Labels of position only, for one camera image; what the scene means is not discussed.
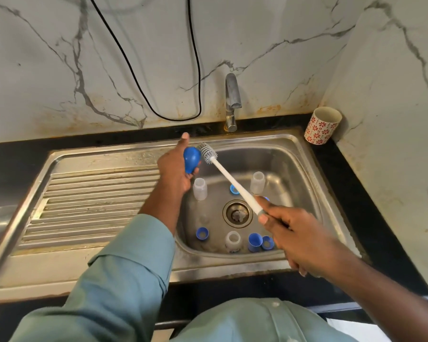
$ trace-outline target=blue plastic object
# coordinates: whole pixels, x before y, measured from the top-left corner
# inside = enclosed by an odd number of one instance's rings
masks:
[[[200,241],[204,241],[208,238],[209,236],[209,230],[205,227],[200,227],[197,229],[197,233],[196,233],[197,239]]]
[[[263,244],[263,238],[259,233],[252,233],[249,235],[249,245],[247,248],[251,252],[260,251],[260,246]]]
[[[198,166],[198,163],[201,158],[201,152],[193,146],[189,146],[184,150],[184,165],[185,172],[191,174],[194,172],[195,168]]]
[[[238,192],[234,185],[230,185],[230,192],[233,194],[240,194],[240,192]]]
[[[274,240],[271,236],[265,235],[263,237],[262,249],[270,251],[274,248]]]

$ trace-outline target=stainless steel sink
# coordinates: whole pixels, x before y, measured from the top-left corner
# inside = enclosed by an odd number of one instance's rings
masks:
[[[218,160],[245,187],[255,171],[273,203],[312,212],[357,255],[354,241],[298,128],[193,138],[209,142]],[[68,293],[87,261],[127,225],[159,178],[157,159],[175,140],[73,149],[52,153],[0,243],[0,301]],[[250,233],[269,235],[250,207],[229,190],[215,166],[199,176],[208,197],[188,192],[177,225],[171,282],[289,270],[278,249],[251,253]],[[200,241],[199,227],[209,230]],[[228,253],[225,236],[237,231],[242,247]]]

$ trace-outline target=blue bulb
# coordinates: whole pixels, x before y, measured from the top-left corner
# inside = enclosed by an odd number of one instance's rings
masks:
[[[194,172],[195,168],[198,166],[198,162],[201,158],[201,152],[193,146],[189,146],[184,150],[184,164],[185,172],[191,174]]]

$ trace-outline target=brush bristles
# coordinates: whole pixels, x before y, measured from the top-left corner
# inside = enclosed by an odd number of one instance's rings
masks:
[[[217,158],[217,153],[206,143],[201,143],[197,146],[207,164],[211,164],[211,158]]]

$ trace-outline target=green shirt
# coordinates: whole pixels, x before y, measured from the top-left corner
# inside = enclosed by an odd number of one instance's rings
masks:
[[[168,290],[175,242],[137,215],[89,261],[63,307],[25,316],[12,342],[150,341]],[[235,299],[196,317],[173,341],[355,341],[313,312],[279,299]]]

